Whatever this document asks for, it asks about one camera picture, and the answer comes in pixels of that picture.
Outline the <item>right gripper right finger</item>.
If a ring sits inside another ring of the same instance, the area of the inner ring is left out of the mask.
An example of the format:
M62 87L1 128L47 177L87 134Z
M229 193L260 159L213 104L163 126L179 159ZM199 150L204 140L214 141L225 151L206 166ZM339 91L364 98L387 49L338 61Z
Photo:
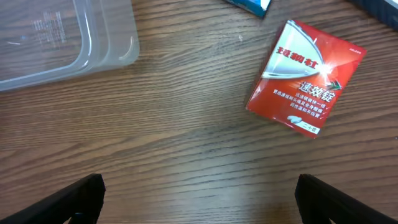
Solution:
M310 174L299 176L295 199L303 224L397 224Z

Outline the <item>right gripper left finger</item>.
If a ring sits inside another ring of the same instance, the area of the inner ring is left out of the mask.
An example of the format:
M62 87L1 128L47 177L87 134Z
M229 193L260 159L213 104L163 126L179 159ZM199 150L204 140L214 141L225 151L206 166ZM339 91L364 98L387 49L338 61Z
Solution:
M41 201L1 220L1 224L96 224L106 188L100 174L90 174Z

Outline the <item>blue yellow VapoDrops box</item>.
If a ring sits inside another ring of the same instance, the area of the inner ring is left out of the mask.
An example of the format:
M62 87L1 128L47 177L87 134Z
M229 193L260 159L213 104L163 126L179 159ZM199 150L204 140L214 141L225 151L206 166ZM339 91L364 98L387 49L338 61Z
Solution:
M257 17L264 18L271 0L225 0L235 6L254 14Z

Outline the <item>white blue medicine box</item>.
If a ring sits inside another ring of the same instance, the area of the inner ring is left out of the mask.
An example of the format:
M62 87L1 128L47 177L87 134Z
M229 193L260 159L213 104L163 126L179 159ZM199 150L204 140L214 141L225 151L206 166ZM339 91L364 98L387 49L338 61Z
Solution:
M349 0L374 16L377 20L397 31L397 0Z

